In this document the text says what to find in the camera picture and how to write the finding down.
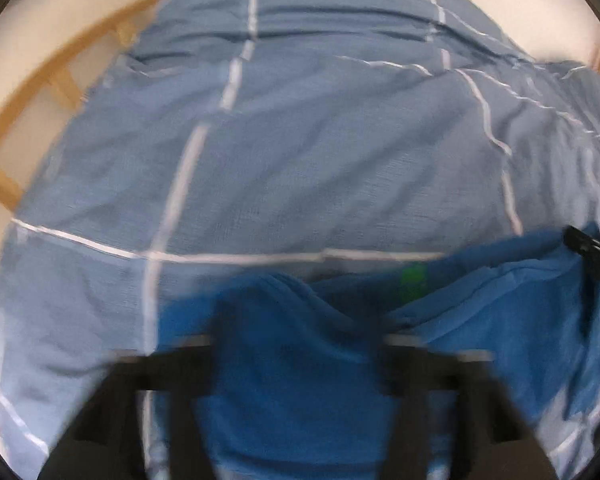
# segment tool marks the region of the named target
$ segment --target green tag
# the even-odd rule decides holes
[[[429,293],[427,266],[422,263],[408,266],[400,278],[400,299],[403,303],[419,300]]]

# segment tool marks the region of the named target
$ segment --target blue duvet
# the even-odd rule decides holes
[[[388,271],[590,221],[600,77],[536,62],[470,1],[162,0],[6,233],[10,464],[35,478],[116,353],[154,351],[164,309],[228,278]],[[597,409],[560,390],[537,426],[565,478],[592,455],[592,385]]]

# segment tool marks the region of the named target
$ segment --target bedding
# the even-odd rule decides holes
[[[192,334],[213,338],[213,389],[197,415],[224,468],[248,478],[377,478],[400,403],[383,391],[383,332],[436,352],[486,351],[531,423],[561,390],[567,414],[595,403],[600,284],[561,237],[536,232],[310,284],[280,273],[238,276],[169,306],[158,350]],[[429,395],[433,471],[451,462],[454,400]],[[161,428],[167,402],[160,396]]]
[[[5,237],[10,465],[35,478],[106,363],[232,276],[312,282],[590,221],[600,77],[536,62],[470,1],[163,0]],[[562,478],[592,456],[595,397],[569,413],[559,392],[538,422]],[[143,424],[159,476],[150,396]]]

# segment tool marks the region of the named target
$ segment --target white wall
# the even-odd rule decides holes
[[[538,60],[594,64],[600,23],[585,0],[472,0]]]
[[[80,31],[136,0],[12,0],[0,16],[0,108],[8,96]],[[72,63],[78,83],[93,83],[117,51],[106,39]],[[44,90],[0,146],[0,167],[26,188],[37,164],[62,132],[70,114]],[[0,206],[0,245],[10,221]]]

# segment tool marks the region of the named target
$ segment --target blue towel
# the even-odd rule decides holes
[[[600,386],[600,285],[560,232],[311,284],[242,276],[168,308],[160,349],[214,314],[222,332],[217,383],[199,413],[206,445],[224,468],[260,479],[374,478],[396,409],[376,366],[382,332],[435,351],[492,352],[531,424],[564,387],[564,418],[588,412]],[[450,418],[452,399],[433,404]],[[434,440],[433,451],[445,446]]]

